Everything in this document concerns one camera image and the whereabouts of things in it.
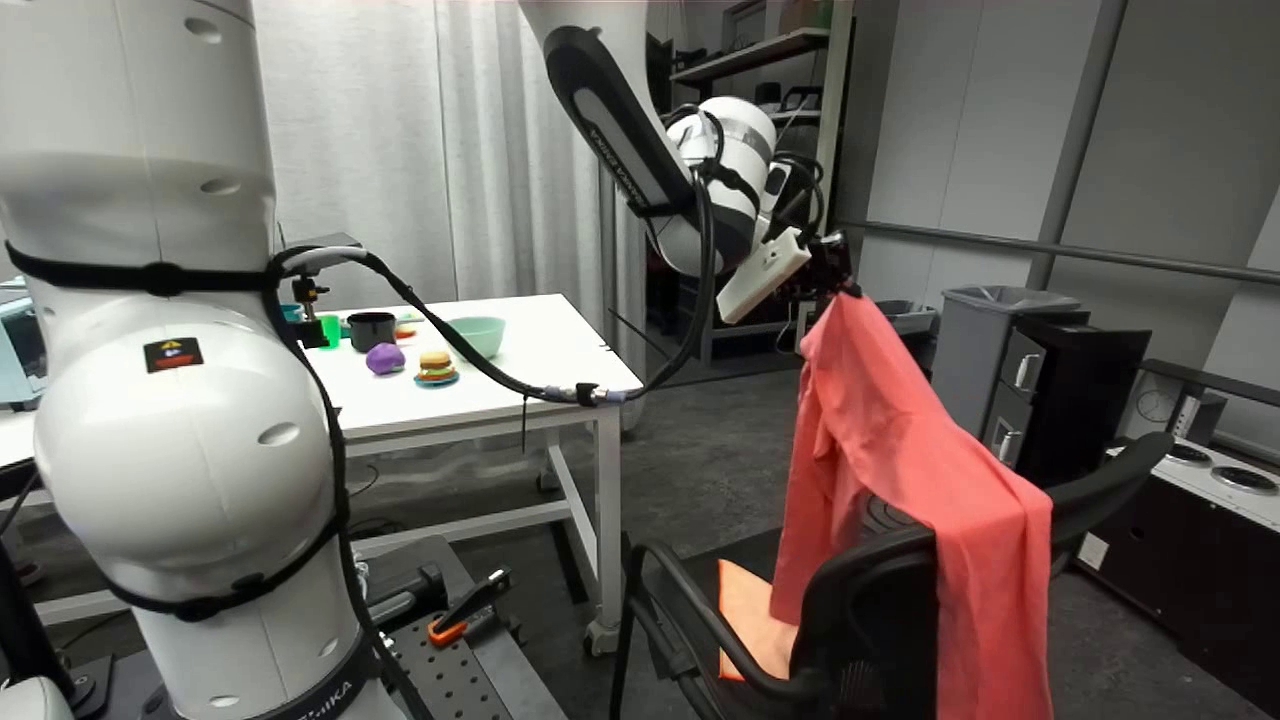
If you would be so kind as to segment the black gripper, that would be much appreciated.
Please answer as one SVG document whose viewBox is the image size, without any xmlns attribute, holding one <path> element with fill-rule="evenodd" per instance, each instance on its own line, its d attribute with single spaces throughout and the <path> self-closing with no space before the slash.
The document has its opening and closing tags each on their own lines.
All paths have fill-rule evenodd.
<svg viewBox="0 0 1280 720">
<path fill-rule="evenodd" d="M 801 231 L 812 260 L 788 279 L 794 297 L 858 290 L 845 231 L 823 229 L 823 168 L 809 155 L 791 164 L 785 224 Z"/>
</svg>

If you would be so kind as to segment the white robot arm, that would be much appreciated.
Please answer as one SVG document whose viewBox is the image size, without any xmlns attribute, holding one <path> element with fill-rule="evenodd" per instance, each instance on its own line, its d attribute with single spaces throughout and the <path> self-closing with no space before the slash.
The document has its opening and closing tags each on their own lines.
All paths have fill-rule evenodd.
<svg viewBox="0 0 1280 720">
<path fill-rule="evenodd" d="M 247 0 L 0 6 L 30 456 L 184 720 L 428 720 L 368 615 L 343 436 L 288 335 Z"/>
</svg>

